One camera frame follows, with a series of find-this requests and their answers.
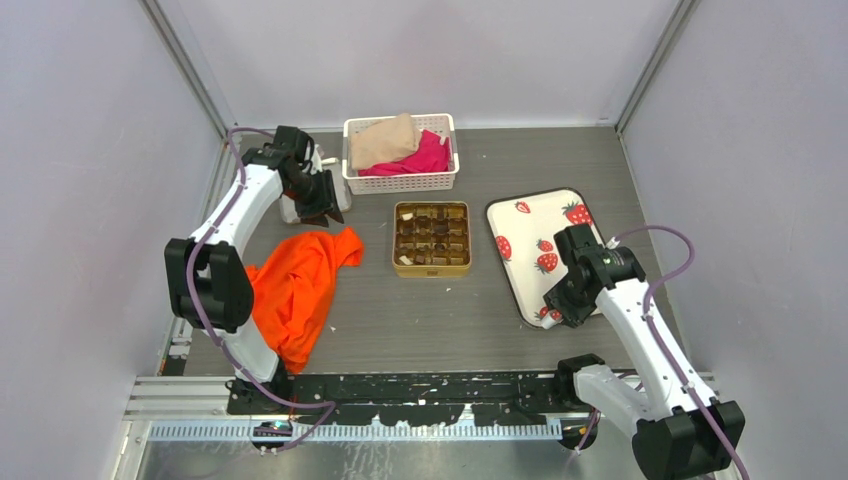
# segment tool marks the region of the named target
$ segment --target pink cloth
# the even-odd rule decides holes
[[[439,142],[442,137],[424,130],[418,151],[412,155],[391,163],[378,163],[371,168],[359,171],[360,177],[378,176],[389,177],[403,173],[433,173],[444,172],[450,162],[450,137],[445,138],[445,144]]]

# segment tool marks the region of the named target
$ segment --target cable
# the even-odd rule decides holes
[[[597,408],[592,408],[592,413],[589,415],[589,422],[586,424],[586,433],[583,434],[583,437],[580,438],[580,441],[577,443],[577,447],[574,449],[574,453],[577,456],[580,456],[580,451],[583,450],[583,445],[586,444],[586,441],[589,440],[589,435],[592,434],[592,429],[595,428],[595,425],[601,421],[601,411]],[[574,455],[569,456],[568,461],[565,462],[565,467],[568,468],[568,464],[571,463],[571,459],[574,458]]]
[[[188,283],[188,292],[191,296],[192,305],[197,311],[197,316],[200,318],[200,322],[203,324],[203,328],[206,330],[207,335],[209,335],[209,338],[212,339],[212,343],[216,347],[221,349],[221,351],[224,353],[224,357],[226,357],[227,360],[233,365],[233,368],[235,368],[237,372],[241,372],[242,375],[247,377],[247,379],[250,380],[250,383],[252,383],[257,390],[262,392],[266,397],[268,397],[272,401],[290,408],[317,409],[326,407],[326,411],[321,416],[321,418],[319,418],[317,422],[315,422],[309,429],[307,429],[306,432],[303,433],[303,435],[286,443],[283,447],[277,449],[278,452],[281,452],[292,449],[299,445],[304,438],[309,436],[313,431],[315,431],[316,428],[318,428],[322,423],[324,423],[324,421],[327,420],[327,417],[329,417],[333,410],[336,408],[336,402],[330,400],[320,403],[295,403],[280,398],[273,392],[265,388],[265,386],[262,385],[262,383],[259,382],[259,380],[257,380],[256,377],[254,377],[253,374],[250,373],[250,371],[244,367],[244,365],[242,365],[238,360],[235,359],[235,357],[233,357],[232,353],[230,352],[230,349],[227,348],[227,344],[224,342],[224,339],[222,339],[218,336],[217,333],[215,333],[215,329],[212,327],[212,322],[209,320],[209,316],[206,314],[206,310],[204,310],[203,305],[200,301],[200,296],[197,294],[197,285],[194,281],[194,265],[197,262],[197,256],[200,253],[200,250],[203,248],[203,245],[206,244],[209,238],[211,238],[212,235],[216,231],[218,231],[218,227],[224,221],[224,218],[226,218],[230,210],[233,209],[233,206],[236,204],[236,201],[241,196],[241,193],[245,188],[245,183],[247,182],[247,171],[245,170],[241,155],[239,154],[238,148],[236,148],[235,141],[233,139],[233,136],[236,133],[240,132],[252,132],[266,135],[269,137],[272,136],[268,132],[250,127],[234,127],[227,132],[227,145],[229,145],[230,150],[233,152],[233,156],[236,159],[236,167],[238,168],[238,183],[236,184],[236,190],[233,193],[233,196],[230,197],[230,199],[224,205],[224,208],[221,209],[221,213],[219,213],[218,216],[212,221],[212,225],[196,241],[194,248],[192,248],[191,253],[188,256],[188,262],[186,264],[186,282]]]
[[[620,242],[624,238],[627,238],[634,233],[645,230],[661,230],[664,232],[671,233],[677,238],[683,240],[683,242],[686,244],[686,248],[689,249],[689,258],[687,258],[686,261],[683,262],[683,265],[663,275],[659,278],[659,280],[651,283],[648,286],[648,290],[645,292],[645,297],[642,300],[642,315],[645,318],[645,321],[648,323],[648,328],[651,330],[651,335],[653,335],[654,340],[656,340],[657,346],[660,347],[660,350],[663,352],[663,355],[665,355],[665,358],[666,360],[668,360],[669,365],[671,365],[671,368],[677,374],[680,383],[683,384],[683,389],[689,394],[690,397],[692,397],[692,401],[695,403],[695,405],[698,406],[698,410],[701,411],[701,414],[707,420],[707,423],[710,425],[710,428],[712,428],[716,437],[718,437],[719,442],[721,442],[722,446],[727,451],[727,453],[730,454],[730,458],[733,459],[733,463],[736,464],[736,468],[739,469],[739,473],[742,475],[742,480],[750,480],[751,477],[748,475],[748,469],[745,468],[745,464],[742,463],[742,459],[739,457],[739,454],[736,453],[736,449],[733,448],[733,445],[730,443],[730,439],[728,439],[727,435],[725,435],[724,432],[721,430],[721,427],[719,427],[718,422],[716,422],[712,413],[707,410],[707,407],[704,405],[704,402],[703,400],[701,400],[701,397],[698,395],[698,392],[695,391],[694,388],[691,388],[691,384],[689,383],[689,378],[686,376],[686,372],[684,372],[680,364],[677,363],[677,360],[674,358],[674,354],[671,353],[671,350],[669,350],[668,345],[666,345],[665,343],[665,340],[663,340],[662,336],[660,335],[659,330],[657,330],[657,326],[654,323],[653,315],[650,314],[651,299],[654,298],[654,293],[657,291],[657,289],[661,287],[665,282],[683,273],[687,268],[689,268],[690,265],[692,265],[692,262],[695,260],[695,245],[692,244],[692,241],[689,240],[686,235],[683,235],[682,233],[673,228],[665,227],[662,225],[645,225],[639,228],[635,228],[633,230],[629,230],[627,232],[622,233],[621,235],[616,235],[615,237],[611,238],[609,243],[617,245],[618,242]]]

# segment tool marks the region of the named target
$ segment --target white tray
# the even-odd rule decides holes
[[[547,309],[542,296],[568,272],[553,240],[555,233],[574,225],[565,216],[564,207],[568,205],[578,205],[578,210],[570,215],[577,223],[582,223],[580,219],[586,220],[588,216],[595,238],[603,244],[583,197],[569,188],[495,200],[486,208],[486,217],[499,253],[509,256],[506,259],[502,255],[501,259],[515,303],[521,318],[533,327],[541,328],[542,319],[551,315],[550,312],[545,313]],[[500,238],[508,241],[511,252],[502,250],[503,240]],[[550,264],[543,265],[545,259],[540,258],[542,255],[547,255],[547,260],[555,256],[556,266],[552,270],[548,271]]]

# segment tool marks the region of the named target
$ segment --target gray table surface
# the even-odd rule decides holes
[[[313,135],[325,156],[340,156],[342,135]],[[359,267],[343,267],[327,327],[306,373],[553,369],[558,360],[596,353],[617,368],[632,367],[602,316],[578,329],[523,325],[485,219],[492,200],[571,187],[588,204],[605,238],[644,223],[621,145],[612,128],[457,131],[461,170],[453,190],[353,197],[346,225],[365,244]],[[264,141],[246,138],[245,145]],[[471,214],[473,266],[459,279],[401,279],[390,263],[392,208],[399,201],[461,200]],[[276,206],[262,218],[244,254],[261,265],[285,238],[312,227],[286,225]],[[333,225],[332,232],[342,226]],[[626,244],[649,279],[659,277],[646,234]],[[677,332],[665,291],[661,313]],[[232,372],[224,357],[194,332],[185,375]]]

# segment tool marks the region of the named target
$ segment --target beige cloth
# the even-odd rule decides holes
[[[418,151],[421,131],[408,113],[371,125],[350,138],[350,162],[354,170],[378,163],[403,160]]]

